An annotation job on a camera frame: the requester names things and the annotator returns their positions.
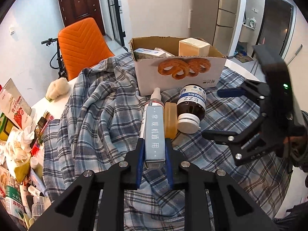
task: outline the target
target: green label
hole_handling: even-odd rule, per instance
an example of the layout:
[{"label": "green label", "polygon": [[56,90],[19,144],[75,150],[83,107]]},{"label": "green label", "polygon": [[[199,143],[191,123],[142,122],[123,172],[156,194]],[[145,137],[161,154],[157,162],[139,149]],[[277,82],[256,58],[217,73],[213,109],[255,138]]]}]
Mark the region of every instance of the green label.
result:
[{"label": "green label", "polygon": [[20,193],[17,191],[17,189],[15,189],[11,186],[6,186],[5,195],[6,195],[6,197],[9,197],[9,198],[12,198],[13,200],[16,200],[18,203],[20,203],[22,205]]}]

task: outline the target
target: plaid blanket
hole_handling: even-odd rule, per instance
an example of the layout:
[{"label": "plaid blanket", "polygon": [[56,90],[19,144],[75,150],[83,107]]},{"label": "plaid blanket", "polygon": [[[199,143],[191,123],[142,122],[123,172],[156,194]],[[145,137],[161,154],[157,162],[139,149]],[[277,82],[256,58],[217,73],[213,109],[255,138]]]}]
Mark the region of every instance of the plaid blanket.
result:
[{"label": "plaid blanket", "polygon": [[[239,133],[256,119],[259,108],[246,97],[217,96],[218,89],[236,87],[243,81],[225,67],[217,86],[205,90],[201,130]],[[162,101],[177,102],[179,92],[162,92]],[[52,121],[45,131],[43,177],[52,201],[85,170],[106,170],[135,149],[148,99],[139,96],[130,53],[110,57],[80,73],[61,119]],[[275,216],[290,181],[284,160],[272,153],[236,167],[230,150],[203,139],[201,131],[178,133],[172,143],[198,167],[212,172],[224,169],[271,218]],[[124,230],[184,229],[184,192],[170,190],[164,168],[144,169],[140,189],[125,192],[124,226]]]}]

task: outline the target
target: doorway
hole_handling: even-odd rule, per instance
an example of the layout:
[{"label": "doorway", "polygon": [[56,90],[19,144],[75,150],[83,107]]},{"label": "doorway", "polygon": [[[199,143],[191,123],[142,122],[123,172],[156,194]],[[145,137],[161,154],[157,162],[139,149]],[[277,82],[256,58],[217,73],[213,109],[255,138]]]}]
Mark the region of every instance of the doorway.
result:
[{"label": "doorway", "polygon": [[59,5],[65,27],[82,19],[92,17],[102,35],[105,35],[99,0],[59,0]]},{"label": "doorway", "polygon": [[293,5],[285,0],[265,0],[257,44],[266,44],[282,56],[290,35]]},{"label": "doorway", "polygon": [[108,0],[111,25],[113,30],[113,36],[115,40],[126,50],[124,37],[125,31],[123,30],[121,23],[121,0]]}]

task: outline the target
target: brown bottle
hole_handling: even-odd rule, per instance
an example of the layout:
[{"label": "brown bottle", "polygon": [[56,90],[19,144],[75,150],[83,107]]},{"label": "brown bottle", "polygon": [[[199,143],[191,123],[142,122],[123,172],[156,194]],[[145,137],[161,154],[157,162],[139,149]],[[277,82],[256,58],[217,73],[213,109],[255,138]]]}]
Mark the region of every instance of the brown bottle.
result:
[{"label": "brown bottle", "polygon": [[200,130],[200,121],[205,115],[206,93],[195,84],[181,89],[177,102],[177,129],[186,134],[194,134]]}]

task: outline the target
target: white box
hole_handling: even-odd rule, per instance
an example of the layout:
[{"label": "white box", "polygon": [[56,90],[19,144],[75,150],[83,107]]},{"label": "white box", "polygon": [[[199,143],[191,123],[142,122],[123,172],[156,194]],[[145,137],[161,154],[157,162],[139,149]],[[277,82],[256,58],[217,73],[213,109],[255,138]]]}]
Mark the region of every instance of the white box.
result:
[{"label": "white box", "polygon": [[136,60],[148,59],[148,58],[157,58],[157,57],[166,57],[166,53],[163,51],[151,50],[138,48],[134,51]]},{"label": "white box", "polygon": [[179,56],[208,56],[210,44],[195,38],[179,41]]}]

